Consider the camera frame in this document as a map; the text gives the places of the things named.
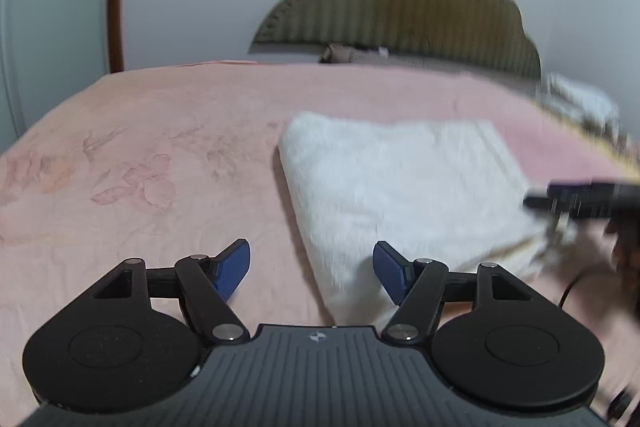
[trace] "white cloth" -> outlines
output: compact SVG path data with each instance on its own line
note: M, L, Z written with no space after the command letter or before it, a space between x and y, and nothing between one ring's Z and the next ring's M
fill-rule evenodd
M429 257L452 271L475 272L488 258L520 276L540 269L532 260L548 221L522 210L527 180L490 122L379 125L303 113L278 147L338 325L381 326L394 311L372 269L380 240L410 261Z
M600 127L606 123L618 128L620 108L599 87L572 80L560 73L547 73L538 98L543 105L563 116L582 123L591 121Z

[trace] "floral pattern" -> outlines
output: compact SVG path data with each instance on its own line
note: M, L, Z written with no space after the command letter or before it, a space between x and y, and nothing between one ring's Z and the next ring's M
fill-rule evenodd
M0 185L0 206L12 203L24 192L52 194L65 187L76 172L68 156L42 155L37 149L6 156L6 172Z
M107 188L91 199L100 205L126 199L147 214L163 212L175 197L174 184L166 178L170 163L168 154L156 154L148 162L128 162L129 169L122 176L125 184Z

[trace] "round black pad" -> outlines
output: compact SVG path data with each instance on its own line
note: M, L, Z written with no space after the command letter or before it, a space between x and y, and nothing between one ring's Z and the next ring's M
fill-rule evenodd
M496 359L522 367L549 362L560 348L553 335L528 326L498 328L486 336L485 345Z
M587 404L604 368L591 331L550 303L523 301L494 301L449 321L431 356L459 392L531 412Z
M79 412L121 412L188 381L200 358L196 336L151 307L113 306L119 300L127 299L72 304L30 338L22 367L40 400Z

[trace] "blurry black object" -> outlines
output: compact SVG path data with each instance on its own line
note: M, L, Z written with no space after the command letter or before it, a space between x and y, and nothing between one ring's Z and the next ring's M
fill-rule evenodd
M620 418L622 418L622 415L631 405L633 398L634 395L629 388L625 387L622 391L620 391L616 395L616 397L611 400L611 403L607 408L607 423L617 422Z
M607 231L618 234L618 244L624 251L631 253L640 249L640 185L605 181L589 184L552 182L545 194L527 194L523 205L532 210L550 212L554 216L567 214L578 221L609 219ZM576 280L567 287L562 302L581 277L578 274ZM636 314L640 316L640 296L636 301Z

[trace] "ridged gray surface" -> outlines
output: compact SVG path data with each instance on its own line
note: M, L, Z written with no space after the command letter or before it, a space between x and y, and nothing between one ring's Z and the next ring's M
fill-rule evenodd
M24 427L602 427L588 409L515 418L448 389L423 355L380 342L372 328L264 326L243 346L213 350L168 399L115 415L41 407Z

